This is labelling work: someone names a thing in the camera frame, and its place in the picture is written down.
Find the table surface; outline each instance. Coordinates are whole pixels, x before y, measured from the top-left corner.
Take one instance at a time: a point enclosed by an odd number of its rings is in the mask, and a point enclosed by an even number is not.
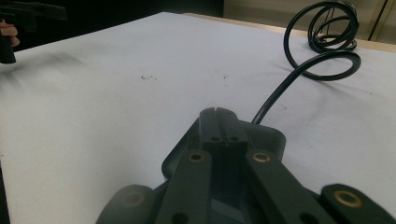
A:
[[[16,53],[0,68],[0,153],[11,223],[94,223],[118,189],[163,182],[161,164],[201,110],[251,120],[292,70],[283,35],[161,13]],[[315,56],[294,36],[298,63]],[[361,69],[299,77],[262,125],[315,192],[360,189],[396,217],[396,54],[357,48]],[[327,61],[315,72],[349,67]]]

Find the floor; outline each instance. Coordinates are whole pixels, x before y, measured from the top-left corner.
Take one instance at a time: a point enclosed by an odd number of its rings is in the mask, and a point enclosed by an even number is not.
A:
[[[26,33],[17,26],[20,45],[19,51],[48,44],[77,35],[84,35],[128,21],[138,20],[162,11],[174,13],[198,13],[222,17],[223,0],[112,0],[76,1],[76,0],[43,0],[44,4],[64,6],[67,9],[68,21],[51,21],[37,18],[37,32]],[[0,167],[0,224],[8,224],[6,193]]]

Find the hand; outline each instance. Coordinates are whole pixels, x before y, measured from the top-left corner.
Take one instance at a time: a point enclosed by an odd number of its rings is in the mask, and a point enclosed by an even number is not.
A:
[[[18,46],[20,44],[20,40],[16,37],[18,34],[17,28],[15,28],[12,24],[7,24],[4,21],[0,22],[0,32],[1,35],[9,36],[9,43],[11,43],[12,47]]]

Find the black cable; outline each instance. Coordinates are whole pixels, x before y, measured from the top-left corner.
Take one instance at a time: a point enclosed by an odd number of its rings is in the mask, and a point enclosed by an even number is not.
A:
[[[309,59],[305,63],[298,65],[297,62],[294,61],[293,57],[290,53],[289,47],[289,39],[290,39],[290,32],[293,28],[294,24],[307,12],[322,7],[322,9],[318,12],[318,14],[314,17],[314,19],[309,24],[308,28],[308,43],[312,50],[315,52],[321,53],[317,57]],[[328,21],[323,22],[315,31],[314,27],[317,23],[318,19],[321,15],[323,15],[326,11],[330,11],[331,9],[340,9],[346,15],[331,18]],[[334,34],[326,34],[319,36],[319,33],[326,25],[330,25],[332,22],[336,21],[349,21],[348,26],[346,27],[345,31],[340,35]],[[311,5],[309,7],[304,8],[301,10],[297,15],[289,23],[285,36],[283,39],[283,47],[285,50],[286,58],[288,59],[289,63],[295,69],[293,72],[289,74],[289,76],[276,88],[276,90],[271,94],[271,96],[267,99],[267,101],[262,105],[259,112],[254,117],[252,123],[260,124],[262,119],[264,118],[265,114],[271,108],[271,106],[276,102],[276,100],[280,97],[280,95],[288,88],[288,86],[299,76],[303,75],[310,79],[318,80],[318,81],[334,81],[339,80],[345,77],[349,77],[354,74],[361,66],[361,57],[358,54],[351,52],[349,50],[353,50],[356,48],[357,44],[354,40],[356,33],[358,32],[359,22],[356,17],[356,10],[350,3],[343,3],[338,1],[323,1]],[[329,48],[333,45],[340,46],[336,49]],[[313,74],[307,72],[309,68],[312,66],[335,58],[345,58],[352,61],[352,66],[343,73],[331,75],[331,76],[320,76],[317,74]]]

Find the white tabletop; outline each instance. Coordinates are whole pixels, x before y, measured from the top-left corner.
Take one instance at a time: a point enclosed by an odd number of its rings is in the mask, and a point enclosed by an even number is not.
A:
[[[13,224],[94,223],[120,188],[161,164],[201,110],[250,121],[291,67],[283,35],[161,13],[16,54],[0,67],[0,152]],[[291,39],[302,62],[316,55]],[[343,183],[396,217],[396,54],[357,49],[344,80],[298,78],[262,125],[313,191]],[[341,71],[333,60],[315,70]]]

